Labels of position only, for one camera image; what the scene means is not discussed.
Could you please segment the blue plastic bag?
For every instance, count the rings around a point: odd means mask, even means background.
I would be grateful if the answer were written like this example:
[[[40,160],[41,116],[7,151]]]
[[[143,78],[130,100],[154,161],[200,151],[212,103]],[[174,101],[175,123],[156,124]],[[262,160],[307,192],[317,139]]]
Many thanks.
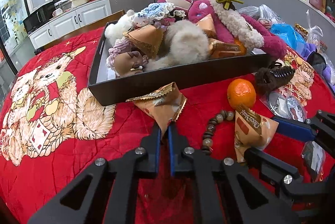
[[[280,37],[290,48],[301,53],[306,46],[306,41],[291,25],[273,24],[270,32]]]

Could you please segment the white kitchen cabinet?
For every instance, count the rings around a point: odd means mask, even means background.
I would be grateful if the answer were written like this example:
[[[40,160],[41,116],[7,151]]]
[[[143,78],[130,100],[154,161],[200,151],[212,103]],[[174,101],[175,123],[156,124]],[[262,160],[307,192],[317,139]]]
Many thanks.
[[[95,0],[56,16],[28,36],[34,49],[112,14],[109,0]]]

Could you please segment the black rectangular tray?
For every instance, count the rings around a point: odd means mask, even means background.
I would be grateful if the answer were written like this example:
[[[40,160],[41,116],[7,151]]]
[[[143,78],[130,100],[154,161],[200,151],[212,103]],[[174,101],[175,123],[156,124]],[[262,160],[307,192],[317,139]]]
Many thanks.
[[[145,95],[171,82],[176,83],[179,89],[184,89],[255,73],[272,62],[268,54],[247,54],[144,73],[133,71],[129,76],[116,77],[106,67],[108,56],[106,38],[101,36],[91,66],[88,88],[102,106]]]

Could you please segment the mandarin in tray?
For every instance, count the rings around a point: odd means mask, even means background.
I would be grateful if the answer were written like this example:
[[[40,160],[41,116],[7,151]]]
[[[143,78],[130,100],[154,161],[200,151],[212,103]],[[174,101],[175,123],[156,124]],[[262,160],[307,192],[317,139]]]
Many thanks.
[[[240,47],[240,52],[241,52],[240,55],[245,56],[246,52],[247,52],[247,49],[244,46],[244,44],[238,38],[234,39],[234,43]]]

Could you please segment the brown doll head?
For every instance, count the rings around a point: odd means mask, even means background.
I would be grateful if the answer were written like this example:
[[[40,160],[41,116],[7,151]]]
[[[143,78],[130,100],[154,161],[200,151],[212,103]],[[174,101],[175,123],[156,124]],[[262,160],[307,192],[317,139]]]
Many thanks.
[[[119,54],[113,62],[118,77],[131,76],[142,73],[148,64],[148,57],[142,56],[139,51]]]

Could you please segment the black microwave oven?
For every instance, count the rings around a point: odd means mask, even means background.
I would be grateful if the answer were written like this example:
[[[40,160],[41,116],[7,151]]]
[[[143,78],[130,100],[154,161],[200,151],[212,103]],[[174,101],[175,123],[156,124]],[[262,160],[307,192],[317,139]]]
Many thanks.
[[[25,30],[28,34],[40,28],[52,19],[52,13],[55,10],[54,2],[45,3],[37,8],[27,18],[23,20]]]

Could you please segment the bagged round badges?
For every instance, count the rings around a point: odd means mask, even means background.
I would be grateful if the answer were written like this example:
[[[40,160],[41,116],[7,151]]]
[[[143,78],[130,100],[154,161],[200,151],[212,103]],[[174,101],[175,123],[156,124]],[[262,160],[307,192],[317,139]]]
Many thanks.
[[[304,122],[307,118],[304,107],[294,96],[285,96],[273,91],[260,100],[276,116],[299,122]]]

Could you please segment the white plush toy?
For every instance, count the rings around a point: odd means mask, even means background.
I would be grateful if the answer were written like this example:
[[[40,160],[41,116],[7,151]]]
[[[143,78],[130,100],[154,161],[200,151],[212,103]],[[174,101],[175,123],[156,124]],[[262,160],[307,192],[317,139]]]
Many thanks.
[[[116,40],[122,39],[123,33],[129,31],[133,27],[133,18],[135,14],[133,9],[129,9],[116,24],[111,23],[105,28],[104,36],[109,47],[114,47]]]

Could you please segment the gold triangular snack packet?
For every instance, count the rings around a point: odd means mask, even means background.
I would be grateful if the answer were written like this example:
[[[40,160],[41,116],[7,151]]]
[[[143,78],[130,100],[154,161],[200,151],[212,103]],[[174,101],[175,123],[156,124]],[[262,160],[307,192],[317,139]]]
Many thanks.
[[[153,118],[161,130],[163,138],[171,122],[178,120],[187,98],[179,91],[175,82],[171,82],[144,96],[127,99],[144,113]]]

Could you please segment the dark brown hair claw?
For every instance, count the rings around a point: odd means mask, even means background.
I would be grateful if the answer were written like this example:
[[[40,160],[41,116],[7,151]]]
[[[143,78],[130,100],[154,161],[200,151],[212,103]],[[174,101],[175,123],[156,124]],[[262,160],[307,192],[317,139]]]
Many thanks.
[[[255,73],[257,90],[268,95],[274,90],[287,85],[294,74],[295,69],[291,66],[273,62],[269,67],[262,67]]]

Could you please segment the blue white knitted scrunchie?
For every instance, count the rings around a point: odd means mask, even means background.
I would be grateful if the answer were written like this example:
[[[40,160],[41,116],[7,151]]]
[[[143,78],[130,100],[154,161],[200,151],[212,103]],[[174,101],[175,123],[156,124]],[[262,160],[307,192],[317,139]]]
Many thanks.
[[[175,9],[175,4],[169,2],[150,3],[137,13],[137,16],[146,20],[161,20]]]

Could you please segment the orange mandarin right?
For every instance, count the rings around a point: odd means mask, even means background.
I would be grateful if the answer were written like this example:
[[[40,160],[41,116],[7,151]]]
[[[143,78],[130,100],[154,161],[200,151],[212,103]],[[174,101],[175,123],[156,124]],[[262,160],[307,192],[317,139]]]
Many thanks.
[[[255,104],[256,96],[254,86],[245,79],[233,80],[227,89],[227,99],[233,109],[236,109],[241,104],[252,108]]]

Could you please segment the wooden chair back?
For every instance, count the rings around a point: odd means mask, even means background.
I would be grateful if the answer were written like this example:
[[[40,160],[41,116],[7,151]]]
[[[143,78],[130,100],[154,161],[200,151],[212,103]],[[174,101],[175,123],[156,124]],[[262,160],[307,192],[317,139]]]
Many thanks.
[[[48,49],[48,48],[51,48],[55,45],[58,45],[59,43],[63,42],[64,40],[68,40],[72,37],[75,37],[75,36],[78,36],[80,34],[83,34],[83,33],[87,33],[89,31],[92,31],[92,30],[95,30],[95,29],[98,29],[98,28],[101,28],[101,27],[104,27],[107,23],[109,22],[113,22],[113,21],[117,21],[119,20],[123,15],[125,15],[125,11],[124,10],[121,10],[121,11],[117,11],[116,13],[113,13],[111,14],[110,16],[106,16],[104,17],[103,19],[100,19],[100,20],[97,20],[89,25],[85,25],[84,27],[81,27],[79,29],[76,29],[68,34],[65,34],[64,36],[58,38],[58,39],[55,39],[53,41],[51,41],[50,43],[36,49],[34,51],[34,55],[38,55],[40,54],[41,52],[43,52],[44,50]]]

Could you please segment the beige fluffy plush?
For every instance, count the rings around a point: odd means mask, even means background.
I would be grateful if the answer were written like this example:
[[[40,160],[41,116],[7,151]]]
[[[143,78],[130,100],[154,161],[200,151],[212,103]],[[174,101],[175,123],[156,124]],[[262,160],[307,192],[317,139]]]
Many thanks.
[[[157,60],[149,60],[145,71],[205,61],[209,57],[209,41],[196,24],[181,20],[167,28],[165,44],[168,53]]]

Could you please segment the purple cloth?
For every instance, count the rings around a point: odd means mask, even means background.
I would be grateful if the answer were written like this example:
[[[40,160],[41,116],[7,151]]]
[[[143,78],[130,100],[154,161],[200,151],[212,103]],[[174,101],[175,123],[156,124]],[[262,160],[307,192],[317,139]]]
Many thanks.
[[[327,84],[334,87],[334,65],[326,54],[319,53],[315,44],[307,43],[301,55]]]

